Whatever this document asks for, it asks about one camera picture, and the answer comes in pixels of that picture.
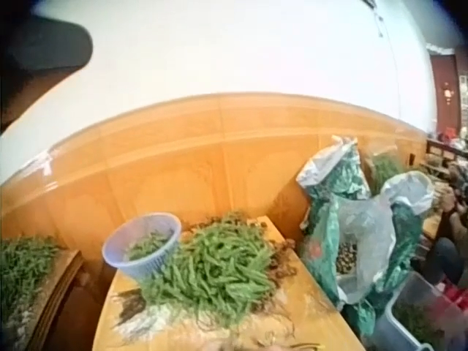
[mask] doorway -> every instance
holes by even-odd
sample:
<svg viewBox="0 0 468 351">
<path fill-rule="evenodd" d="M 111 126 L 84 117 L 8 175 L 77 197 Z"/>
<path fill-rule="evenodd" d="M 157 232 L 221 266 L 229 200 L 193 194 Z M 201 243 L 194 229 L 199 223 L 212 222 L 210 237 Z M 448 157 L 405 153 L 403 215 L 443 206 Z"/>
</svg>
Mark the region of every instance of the doorway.
<svg viewBox="0 0 468 351">
<path fill-rule="evenodd" d="M 437 132 L 460 130 L 460 88 L 455 55 L 432 55 L 432 71 L 437 99 Z"/>
</svg>

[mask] plastic crate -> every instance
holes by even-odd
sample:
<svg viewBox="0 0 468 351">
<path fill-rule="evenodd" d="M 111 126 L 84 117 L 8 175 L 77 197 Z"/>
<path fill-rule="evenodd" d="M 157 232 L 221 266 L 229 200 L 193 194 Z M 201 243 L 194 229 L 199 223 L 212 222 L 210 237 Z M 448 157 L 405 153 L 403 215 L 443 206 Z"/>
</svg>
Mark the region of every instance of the plastic crate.
<svg viewBox="0 0 468 351">
<path fill-rule="evenodd" d="M 139 239 L 157 231 L 169 240 L 159 250 L 139 260 L 128 261 L 127 249 Z M 132 219 L 120 226 L 102 247 L 102 256 L 109 265 L 138 280 L 158 271 L 167 256 L 177 247 L 181 237 L 181 221 L 173 214 L 155 212 Z"/>
<path fill-rule="evenodd" d="M 378 319 L 372 336 L 372 343 L 382 351 L 415 351 L 422 345 L 394 316 L 393 306 L 398 303 L 423 306 L 428 310 L 428 320 L 433 326 L 444 331 L 443 345 L 447 351 L 464 351 L 467 320 L 461 310 L 443 294 L 430 285 L 422 276 L 412 272 L 402 289 L 395 293 L 385 313 Z"/>
</svg>

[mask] dark object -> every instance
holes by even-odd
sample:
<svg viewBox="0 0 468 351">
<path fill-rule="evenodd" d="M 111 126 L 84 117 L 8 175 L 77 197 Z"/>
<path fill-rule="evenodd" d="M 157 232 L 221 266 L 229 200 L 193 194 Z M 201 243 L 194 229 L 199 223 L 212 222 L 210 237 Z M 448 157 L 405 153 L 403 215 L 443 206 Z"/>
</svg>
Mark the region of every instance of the dark object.
<svg viewBox="0 0 468 351">
<path fill-rule="evenodd" d="M 414 154 L 409 154 L 409 161 L 408 161 L 408 164 L 409 164 L 410 167 L 414 165 L 414 163 L 415 163 L 415 157 L 416 157 L 416 155 L 414 155 Z"/>
<path fill-rule="evenodd" d="M 427 254 L 422 273 L 431 284 L 439 283 L 444 276 L 458 284 L 464 270 L 464 261 L 455 244 L 448 238 L 440 238 Z"/>
<path fill-rule="evenodd" d="M 47 90 L 84 67 L 92 50 L 89 33 L 73 23 L 29 15 L 11 27 L 1 56 L 1 130 Z"/>
<path fill-rule="evenodd" d="M 18 69 L 36 72 L 44 69 L 75 69 L 91 58 L 93 44 L 81 26 L 32 15 L 12 36 L 7 55 Z"/>
</svg>

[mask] wooden wall panel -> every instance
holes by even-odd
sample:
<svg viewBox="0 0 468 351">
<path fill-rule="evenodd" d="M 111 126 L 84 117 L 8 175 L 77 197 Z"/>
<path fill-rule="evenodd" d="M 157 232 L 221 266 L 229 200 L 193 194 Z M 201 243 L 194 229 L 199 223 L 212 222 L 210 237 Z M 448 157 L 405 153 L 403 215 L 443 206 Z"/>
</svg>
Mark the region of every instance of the wooden wall panel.
<svg viewBox="0 0 468 351">
<path fill-rule="evenodd" d="M 133 216 L 171 211 L 184 224 L 242 209 L 287 236 L 309 204 L 295 177 L 332 135 L 395 143 L 421 159 L 425 135 L 370 110 L 311 97 L 222 94 L 111 118 L 38 155 L 1 186 L 2 238 L 57 235 L 103 286 L 105 239 Z"/>
<path fill-rule="evenodd" d="M 126 220 L 169 211 L 192 224 L 230 208 L 225 174 L 219 144 L 148 156 L 109 170 Z"/>
<path fill-rule="evenodd" d="M 66 245 L 79 248 L 89 270 L 102 276 L 102 245 L 124 223 L 107 171 L 57 186 L 42 197 Z M 108 285 L 111 278 L 112 274 L 105 276 L 103 285 Z"/>
</svg>

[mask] green leafy vegetables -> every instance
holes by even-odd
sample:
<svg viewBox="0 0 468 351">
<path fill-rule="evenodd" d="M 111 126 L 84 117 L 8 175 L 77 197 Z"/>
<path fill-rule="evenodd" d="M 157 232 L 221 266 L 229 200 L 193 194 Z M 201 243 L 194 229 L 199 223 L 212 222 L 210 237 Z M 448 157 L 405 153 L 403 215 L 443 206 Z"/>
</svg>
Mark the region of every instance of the green leafy vegetables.
<svg viewBox="0 0 468 351">
<path fill-rule="evenodd" d="M 51 238 L 1 242 L 1 322 L 29 308 L 50 273 L 59 248 Z"/>
<path fill-rule="evenodd" d="M 420 343 L 430 344 L 435 350 L 443 346 L 444 332 L 432 326 L 424 307 L 397 303 L 393 315 Z"/>
<path fill-rule="evenodd" d="M 141 284 L 142 295 L 148 305 L 168 303 L 227 328 L 272 296 L 273 255 L 261 226 L 226 216 L 197 228 L 162 271 Z"/>
<path fill-rule="evenodd" d="M 139 260 L 161 249 L 167 243 L 168 237 L 158 232 L 152 232 L 140 239 L 127 250 L 128 261 Z"/>
<path fill-rule="evenodd" d="M 380 193 L 383 184 L 390 178 L 404 173 L 404 166 L 396 156 L 390 154 L 378 154 L 369 160 L 371 167 L 371 192 L 373 195 Z"/>
</svg>

